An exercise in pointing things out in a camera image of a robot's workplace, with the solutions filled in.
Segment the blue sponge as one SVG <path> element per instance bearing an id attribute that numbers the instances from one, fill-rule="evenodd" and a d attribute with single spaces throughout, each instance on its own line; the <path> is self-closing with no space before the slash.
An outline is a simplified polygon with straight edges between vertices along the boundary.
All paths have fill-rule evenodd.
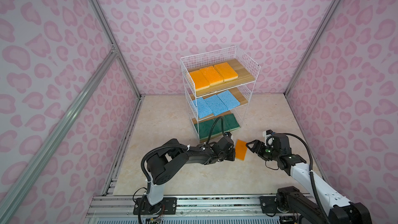
<path id="1" fill-rule="evenodd" d="M 202 97 L 193 100 L 192 104 L 197 110 L 199 118 L 204 118 L 212 114 L 211 108 L 207 105 L 206 101 Z"/>
<path id="2" fill-rule="evenodd" d="M 217 95 L 210 96 L 204 99 L 206 104 L 212 110 L 214 116 L 223 114 L 228 111 L 226 105 L 221 101 Z"/>
<path id="3" fill-rule="evenodd" d="M 227 107 L 228 111 L 240 106 L 240 101 L 229 90 L 221 92 L 217 96 Z"/>

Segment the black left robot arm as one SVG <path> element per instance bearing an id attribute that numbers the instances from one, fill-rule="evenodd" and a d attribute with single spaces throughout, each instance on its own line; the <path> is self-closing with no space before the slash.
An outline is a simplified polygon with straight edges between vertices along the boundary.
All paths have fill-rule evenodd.
<path id="1" fill-rule="evenodd" d="M 187 164 L 204 166 L 235 160 L 232 134 L 224 130 L 224 117 L 218 117 L 210 128 L 205 143 L 189 146 L 171 139 L 164 145 L 146 153 L 141 160 L 141 170 L 146 177 L 146 191 L 137 204 L 137 217 L 141 224 L 145 211 L 154 212 L 164 199 L 164 185 Z"/>

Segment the orange sponge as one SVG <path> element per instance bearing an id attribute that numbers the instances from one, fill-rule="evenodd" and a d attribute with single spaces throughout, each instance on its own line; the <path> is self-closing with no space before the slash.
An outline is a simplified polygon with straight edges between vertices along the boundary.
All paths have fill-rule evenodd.
<path id="1" fill-rule="evenodd" d="M 219 74 L 219 72 L 213 67 L 200 68 L 200 72 L 209 82 L 209 85 L 216 86 L 224 82 L 224 78 Z"/>
<path id="2" fill-rule="evenodd" d="M 236 145 L 235 145 L 235 158 L 240 160 L 240 161 L 244 161 L 245 160 L 245 156 L 247 153 L 247 146 L 246 146 L 246 142 L 242 141 L 242 140 L 237 140 Z"/>
<path id="3" fill-rule="evenodd" d="M 216 71 L 221 75 L 224 82 L 238 79 L 238 73 L 231 67 L 228 62 L 214 65 Z"/>
<path id="4" fill-rule="evenodd" d="M 192 78 L 196 91 L 201 91 L 210 87 L 210 83 L 200 70 L 192 71 L 189 74 Z"/>

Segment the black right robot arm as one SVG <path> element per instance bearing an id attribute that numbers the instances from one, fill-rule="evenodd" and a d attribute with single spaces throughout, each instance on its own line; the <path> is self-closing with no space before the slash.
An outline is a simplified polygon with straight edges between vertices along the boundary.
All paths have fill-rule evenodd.
<path id="1" fill-rule="evenodd" d="M 272 130 L 266 131 L 264 142 L 254 140 L 246 144 L 252 153 L 264 161 L 275 161 L 278 169 L 296 180 L 315 199 L 311 201 L 293 186 L 280 188 L 275 199 L 276 209 L 280 212 L 297 212 L 311 224 L 372 223 L 370 211 L 364 204 L 352 202 L 315 173 L 312 155 L 309 155 L 307 162 L 292 152 L 290 137 L 299 140 L 310 152 L 309 146 L 299 136 Z"/>

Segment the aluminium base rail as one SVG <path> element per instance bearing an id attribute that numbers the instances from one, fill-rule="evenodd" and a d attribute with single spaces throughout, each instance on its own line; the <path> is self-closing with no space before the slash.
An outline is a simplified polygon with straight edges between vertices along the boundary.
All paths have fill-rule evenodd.
<path id="1" fill-rule="evenodd" d="M 95 197 L 85 224 L 269 223 L 323 224 L 324 218 L 309 194 L 296 193 L 292 203 L 270 195 L 166 196 L 150 205 L 141 196 Z"/>

